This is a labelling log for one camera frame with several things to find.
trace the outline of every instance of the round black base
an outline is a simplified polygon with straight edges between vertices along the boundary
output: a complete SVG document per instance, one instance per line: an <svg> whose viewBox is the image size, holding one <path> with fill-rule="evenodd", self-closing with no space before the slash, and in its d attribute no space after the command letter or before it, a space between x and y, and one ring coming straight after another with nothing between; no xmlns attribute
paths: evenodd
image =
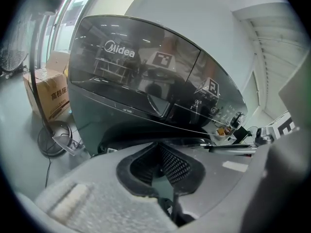
<svg viewBox="0 0 311 233"><path fill-rule="evenodd" d="M72 131L68 124L62 121L49 122L49 125L54 134L50 135L47 129L43 127L38 135L38 146L43 155L48 157L56 157L65 153L66 151L61 146L59 146L52 139L52 137L67 135L70 139L72 139Z"/></svg>

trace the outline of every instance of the white ceiling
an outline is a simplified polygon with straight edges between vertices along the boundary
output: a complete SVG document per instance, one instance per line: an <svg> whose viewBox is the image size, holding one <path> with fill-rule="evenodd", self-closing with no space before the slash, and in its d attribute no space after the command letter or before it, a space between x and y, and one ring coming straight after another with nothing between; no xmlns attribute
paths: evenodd
<svg viewBox="0 0 311 233"><path fill-rule="evenodd" d="M310 38L287 0L237 0L231 11L257 54L260 106L275 119L287 110L278 92L300 66Z"/></svg>

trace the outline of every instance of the midea logo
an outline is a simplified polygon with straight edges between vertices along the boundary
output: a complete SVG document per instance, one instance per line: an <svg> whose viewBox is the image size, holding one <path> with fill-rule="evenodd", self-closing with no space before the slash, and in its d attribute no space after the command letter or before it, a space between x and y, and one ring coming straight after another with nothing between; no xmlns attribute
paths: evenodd
<svg viewBox="0 0 311 233"><path fill-rule="evenodd" d="M130 51L125 47L120 48L120 46L116 45L116 43L113 40L107 41L104 48L106 52L117 52L120 54L129 55L132 58L135 56L134 51Z"/></svg>

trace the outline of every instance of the gray floor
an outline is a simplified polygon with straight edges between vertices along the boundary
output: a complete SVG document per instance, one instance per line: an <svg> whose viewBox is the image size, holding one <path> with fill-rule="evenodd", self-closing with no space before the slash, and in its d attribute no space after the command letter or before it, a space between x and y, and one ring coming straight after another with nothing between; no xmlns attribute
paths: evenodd
<svg viewBox="0 0 311 233"><path fill-rule="evenodd" d="M76 130L70 109L58 117ZM10 79L0 77L0 164L15 191L34 200L45 188L49 160L37 146L42 128L41 118L31 110L22 74ZM79 140L78 131L73 139ZM51 159L48 185L74 169L88 156L71 156L67 152Z"/></svg>

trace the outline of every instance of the transparent plastic piece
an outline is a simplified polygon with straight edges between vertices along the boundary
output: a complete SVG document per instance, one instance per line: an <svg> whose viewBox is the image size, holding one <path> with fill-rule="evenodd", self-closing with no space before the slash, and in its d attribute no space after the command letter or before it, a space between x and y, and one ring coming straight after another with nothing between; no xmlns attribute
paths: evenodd
<svg viewBox="0 0 311 233"><path fill-rule="evenodd" d="M55 136L53 137L53 140L72 156L81 154L85 149L84 145L71 139L67 135Z"/></svg>

